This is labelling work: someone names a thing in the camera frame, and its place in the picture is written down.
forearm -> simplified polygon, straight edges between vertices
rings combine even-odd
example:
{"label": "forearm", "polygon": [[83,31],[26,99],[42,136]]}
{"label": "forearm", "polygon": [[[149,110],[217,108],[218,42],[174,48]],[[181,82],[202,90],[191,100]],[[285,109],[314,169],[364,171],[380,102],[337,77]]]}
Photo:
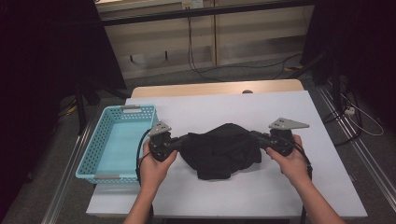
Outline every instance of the forearm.
{"label": "forearm", "polygon": [[297,189],[312,223],[345,223],[310,180],[298,181],[292,184]]}
{"label": "forearm", "polygon": [[131,208],[127,218],[125,218],[123,224],[144,224],[149,216],[149,209],[152,205],[152,201],[155,198],[156,190],[140,190],[139,194],[134,201],[134,205]]}

black cloth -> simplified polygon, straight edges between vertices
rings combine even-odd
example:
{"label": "black cloth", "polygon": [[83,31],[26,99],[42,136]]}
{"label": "black cloth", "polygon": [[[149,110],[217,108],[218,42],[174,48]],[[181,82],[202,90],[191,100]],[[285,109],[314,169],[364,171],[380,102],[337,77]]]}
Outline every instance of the black cloth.
{"label": "black cloth", "polygon": [[180,155],[203,180],[228,179],[232,173],[262,162],[259,142],[232,123],[208,133],[188,133]]}

white table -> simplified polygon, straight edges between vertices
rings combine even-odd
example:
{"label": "white table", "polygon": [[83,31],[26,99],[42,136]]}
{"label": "white table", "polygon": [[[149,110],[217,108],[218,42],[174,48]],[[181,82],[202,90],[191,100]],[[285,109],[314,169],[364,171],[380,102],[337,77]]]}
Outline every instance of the white table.
{"label": "white table", "polygon": [[[315,185],[341,217],[367,216],[307,91],[135,98],[126,104],[155,104],[174,137],[206,133],[227,122],[266,133],[279,117],[308,123],[310,128],[293,132],[303,138]],[[98,185],[87,213],[126,216],[137,192],[138,186]],[[156,217],[270,218],[298,217],[302,203],[277,163],[262,153],[262,163],[219,181],[198,179],[178,156],[153,206]]]}

hand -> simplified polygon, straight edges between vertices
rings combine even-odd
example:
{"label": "hand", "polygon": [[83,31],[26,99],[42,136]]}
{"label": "hand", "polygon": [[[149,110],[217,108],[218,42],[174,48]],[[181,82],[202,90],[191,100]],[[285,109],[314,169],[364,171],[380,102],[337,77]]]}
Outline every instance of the hand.
{"label": "hand", "polygon": [[[293,138],[297,144],[302,146],[302,140],[299,135],[294,134]],[[280,170],[289,179],[292,185],[295,185],[297,181],[309,180],[305,159],[297,149],[294,149],[287,157],[280,155],[270,147],[268,147],[266,151],[271,159],[279,163]]]}
{"label": "hand", "polygon": [[169,167],[177,157],[177,151],[173,151],[165,161],[156,161],[149,152],[148,140],[143,145],[143,155],[147,156],[143,159],[140,167],[141,190],[157,192]]}

light blue basket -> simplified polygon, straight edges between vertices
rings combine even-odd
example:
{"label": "light blue basket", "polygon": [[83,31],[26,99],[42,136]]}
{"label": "light blue basket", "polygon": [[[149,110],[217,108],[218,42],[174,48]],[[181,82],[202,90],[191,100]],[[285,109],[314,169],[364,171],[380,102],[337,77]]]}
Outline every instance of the light blue basket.
{"label": "light blue basket", "polygon": [[137,183],[137,147],[143,133],[156,122],[155,105],[106,107],[76,170],[76,177],[93,184]]}

